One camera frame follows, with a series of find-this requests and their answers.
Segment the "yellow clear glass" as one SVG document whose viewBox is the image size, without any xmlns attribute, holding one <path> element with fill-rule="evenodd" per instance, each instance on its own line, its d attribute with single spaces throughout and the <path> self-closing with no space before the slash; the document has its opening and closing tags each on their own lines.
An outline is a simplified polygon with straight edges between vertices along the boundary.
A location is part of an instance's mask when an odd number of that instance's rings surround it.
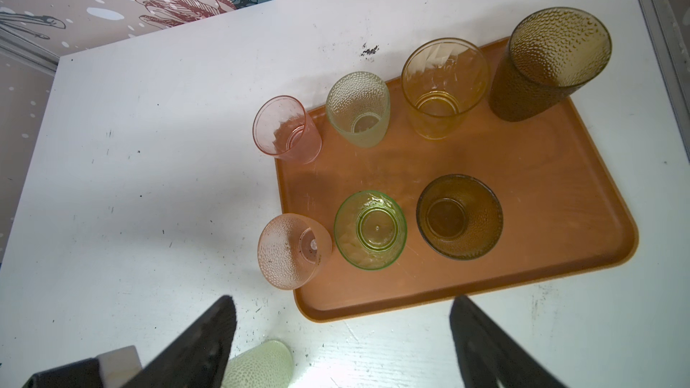
<svg viewBox="0 0 690 388">
<path fill-rule="evenodd" d="M 423 44 L 401 74 L 413 129 L 428 140 L 448 137 L 485 98 L 490 82 L 488 59 L 473 43 L 440 38 Z"/>
</svg>

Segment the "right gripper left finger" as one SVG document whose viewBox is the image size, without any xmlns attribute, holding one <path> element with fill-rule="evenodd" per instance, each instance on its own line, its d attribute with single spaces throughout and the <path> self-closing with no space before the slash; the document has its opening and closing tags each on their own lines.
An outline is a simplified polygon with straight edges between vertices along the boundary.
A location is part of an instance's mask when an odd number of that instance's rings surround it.
<svg viewBox="0 0 690 388">
<path fill-rule="evenodd" d="M 231 296 L 221 296 L 127 387 L 219 387 L 232 348 L 237 316 Z"/>
</svg>

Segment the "brown plastic tray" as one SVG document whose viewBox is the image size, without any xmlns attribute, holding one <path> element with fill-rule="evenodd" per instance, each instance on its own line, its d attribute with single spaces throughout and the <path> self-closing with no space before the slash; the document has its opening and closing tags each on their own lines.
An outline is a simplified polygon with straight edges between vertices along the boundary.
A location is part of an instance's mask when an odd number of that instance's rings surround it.
<svg viewBox="0 0 690 388">
<path fill-rule="evenodd" d="M 325 108 L 311 117 L 322 137 L 308 165 L 276 164 L 286 213 L 332 228 L 342 203 L 376 190 L 402 209 L 407 239 L 378 271 L 334 253 L 296 290 L 307 319 L 330 322 L 627 262 L 639 233 L 571 101 L 507 122 L 479 103 L 450 136 L 411 127 L 401 84 L 388 84 L 392 113 L 375 147 L 349 143 Z"/>
</svg>

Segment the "bright green clear glass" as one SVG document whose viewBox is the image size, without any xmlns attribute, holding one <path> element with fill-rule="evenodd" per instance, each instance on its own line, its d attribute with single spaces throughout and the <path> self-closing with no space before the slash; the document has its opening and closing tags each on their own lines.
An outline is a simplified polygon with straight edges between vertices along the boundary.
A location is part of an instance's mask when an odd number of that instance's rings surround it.
<svg viewBox="0 0 690 388">
<path fill-rule="evenodd" d="M 336 246 L 349 264 L 380 271 L 402 254 L 408 228 L 394 199 L 380 191 L 363 190 L 343 201 L 333 231 Z"/>
</svg>

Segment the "pink ribbed clear glass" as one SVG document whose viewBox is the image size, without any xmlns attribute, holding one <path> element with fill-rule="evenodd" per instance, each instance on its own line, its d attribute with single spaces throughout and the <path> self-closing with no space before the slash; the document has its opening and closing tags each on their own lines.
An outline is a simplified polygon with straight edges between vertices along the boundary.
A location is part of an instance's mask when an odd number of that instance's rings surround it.
<svg viewBox="0 0 690 388">
<path fill-rule="evenodd" d="M 323 141 L 303 104 L 289 95 L 268 100 L 253 122 L 253 141 L 264 154 L 282 161 L 311 163 Z"/>
</svg>

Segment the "pale green textured glass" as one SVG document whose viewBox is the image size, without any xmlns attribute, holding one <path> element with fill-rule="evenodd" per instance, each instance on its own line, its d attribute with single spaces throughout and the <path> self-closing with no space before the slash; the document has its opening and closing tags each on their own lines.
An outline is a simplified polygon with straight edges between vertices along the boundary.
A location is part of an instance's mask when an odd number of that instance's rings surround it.
<svg viewBox="0 0 690 388">
<path fill-rule="evenodd" d="M 389 89 L 386 82 L 373 73 L 353 72 L 333 85 L 325 110 L 330 124 L 350 143 L 362 148 L 374 147 L 388 130 Z"/>
</svg>

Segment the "pink textured glass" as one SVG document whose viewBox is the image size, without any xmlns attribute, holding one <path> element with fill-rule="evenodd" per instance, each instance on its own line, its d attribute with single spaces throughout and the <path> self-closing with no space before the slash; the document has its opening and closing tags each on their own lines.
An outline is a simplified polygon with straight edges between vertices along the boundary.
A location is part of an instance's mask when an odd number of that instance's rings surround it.
<svg viewBox="0 0 690 388">
<path fill-rule="evenodd" d="M 262 275 L 278 289 L 295 290 L 312 280 L 332 255 L 327 229 L 310 217 L 287 213 L 265 226 L 257 248 Z"/>
</svg>

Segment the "short brown textured glass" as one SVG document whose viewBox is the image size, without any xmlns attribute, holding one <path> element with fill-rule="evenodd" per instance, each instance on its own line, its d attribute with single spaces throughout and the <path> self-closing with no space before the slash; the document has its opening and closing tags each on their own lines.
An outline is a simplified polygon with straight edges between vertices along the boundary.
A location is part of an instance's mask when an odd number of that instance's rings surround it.
<svg viewBox="0 0 690 388">
<path fill-rule="evenodd" d="M 431 181 L 418 199 L 416 222 L 422 239 L 452 260 L 474 260 L 489 253 L 504 225 L 495 193 L 465 174 Z"/>
</svg>

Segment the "tall pale green glass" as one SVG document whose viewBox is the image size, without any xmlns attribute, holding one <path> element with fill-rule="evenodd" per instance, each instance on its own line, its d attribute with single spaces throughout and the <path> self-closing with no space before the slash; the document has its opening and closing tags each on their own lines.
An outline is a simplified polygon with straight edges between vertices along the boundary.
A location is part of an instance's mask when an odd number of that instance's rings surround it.
<svg viewBox="0 0 690 388">
<path fill-rule="evenodd" d="M 294 360 L 281 341 L 265 341 L 228 361 L 221 386 L 289 387 Z"/>
</svg>

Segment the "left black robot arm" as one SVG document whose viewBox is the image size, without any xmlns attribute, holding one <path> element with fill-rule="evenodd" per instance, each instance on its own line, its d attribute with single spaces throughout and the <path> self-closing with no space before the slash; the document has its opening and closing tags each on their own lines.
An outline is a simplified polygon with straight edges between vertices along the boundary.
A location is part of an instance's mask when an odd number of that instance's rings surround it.
<svg viewBox="0 0 690 388">
<path fill-rule="evenodd" d="M 95 357 L 33 374 L 23 388 L 103 388 L 100 362 Z"/>
</svg>

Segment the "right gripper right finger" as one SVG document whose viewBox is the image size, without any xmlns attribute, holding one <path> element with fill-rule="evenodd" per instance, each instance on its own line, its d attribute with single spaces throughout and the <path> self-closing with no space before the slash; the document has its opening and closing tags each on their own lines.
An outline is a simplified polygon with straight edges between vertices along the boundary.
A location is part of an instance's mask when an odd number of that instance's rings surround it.
<svg viewBox="0 0 690 388">
<path fill-rule="evenodd" d="M 449 321 L 466 387 L 565 387 L 469 297 L 455 298 Z"/>
</svg>

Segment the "tall brown textured glass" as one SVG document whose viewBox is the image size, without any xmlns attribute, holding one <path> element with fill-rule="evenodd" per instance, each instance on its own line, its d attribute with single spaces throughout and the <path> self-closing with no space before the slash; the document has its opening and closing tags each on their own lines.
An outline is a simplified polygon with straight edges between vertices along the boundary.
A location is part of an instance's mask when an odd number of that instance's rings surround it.
<svg viewBox="0 0 690 388">
<path fill-rule="evenodd" d="M 547 111 L 601 74 L 612 49 L 607 27 L 586 11 L 557 6 L 530 14 L 497 66 L 492 112 L 517 122 Z"/>
</svg>

